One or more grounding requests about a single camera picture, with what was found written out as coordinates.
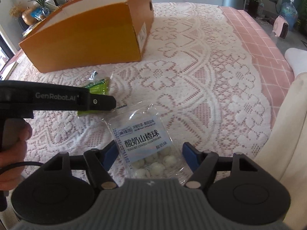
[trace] cardboard box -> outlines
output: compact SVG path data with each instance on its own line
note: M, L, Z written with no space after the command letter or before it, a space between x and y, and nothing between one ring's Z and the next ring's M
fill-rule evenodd
M140 61L153 16L151 0L74 0L19 45L42 73Z

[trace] white lace tablecloth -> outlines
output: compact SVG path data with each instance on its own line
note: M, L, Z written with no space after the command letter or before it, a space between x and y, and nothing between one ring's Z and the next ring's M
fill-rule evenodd
M111 94L118 105L154 103L175 145L186 141L223 156L254 157L267 141L271 108L251 55L233 33L222 10L194 3L154 4L155 19L143 60L114 64ZM81 86L105 65L40 73L22 55L10 79ZM36 111L28 120L33 137L26 159L46 162L59 151L82 154L112 139L98 116ZM26 173L33 171L28 167ZM121 184L121 161L110 170ZM77 176L85 178L84 173Z

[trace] finger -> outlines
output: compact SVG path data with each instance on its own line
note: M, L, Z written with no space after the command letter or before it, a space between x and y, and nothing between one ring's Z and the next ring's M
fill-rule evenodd
M0 167L5 167L11 163L22 162L26 157L27 143L19 141L10 149L0 152Z
M15 179L11 179L7 182L0 182L0 190L12 190L17 187L23 180L22 176L18 176Z
M19 177L24 169L25 167L17 167L4 172L2 175L0 175L0 183Z
M31 136L32 136L32 128L28 123L26 123L26 126L19 133L19 139L21 141L26 141L30 139Z

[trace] white label on box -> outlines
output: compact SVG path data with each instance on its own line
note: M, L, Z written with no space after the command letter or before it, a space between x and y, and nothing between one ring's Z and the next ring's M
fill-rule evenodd
M150 156L172 144L162 122L156 116L132 125L112 129L122 157L133 163Z
M140 52L142 52L143 50L143 47L146 41L146 37L147 37L146 24L143 23L141 31L138 34L138 44L139 44Z

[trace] pink checkered fabric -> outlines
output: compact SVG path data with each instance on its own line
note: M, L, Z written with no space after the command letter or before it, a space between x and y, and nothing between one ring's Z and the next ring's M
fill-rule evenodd
M251 56L262 83L262 92L271 105L271 125L273 127L279 108L294 81L289 64L275 43L245 11L231 7L221 7L228 23L234 27L242 46Z

